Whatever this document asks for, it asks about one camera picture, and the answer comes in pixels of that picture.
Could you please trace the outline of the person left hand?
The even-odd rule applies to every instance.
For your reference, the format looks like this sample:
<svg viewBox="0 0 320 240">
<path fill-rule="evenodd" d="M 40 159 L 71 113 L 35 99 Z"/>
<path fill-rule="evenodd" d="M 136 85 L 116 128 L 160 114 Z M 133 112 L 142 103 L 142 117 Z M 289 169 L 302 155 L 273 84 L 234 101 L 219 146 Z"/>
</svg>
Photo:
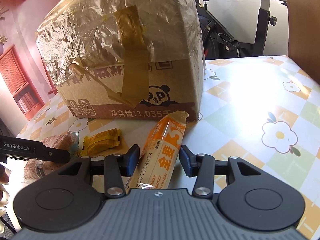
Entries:
<svg viewBox="0 0 320 240">
<path fill-rule="evenodd" d="M 7 170 L 2 164 L 0 165 L 0 215 L 3 216 L 6 212 L 6 205 L 9 202 L 9 194 L 4 185 L 8 185 L 10 170 Z"/>
</svg>

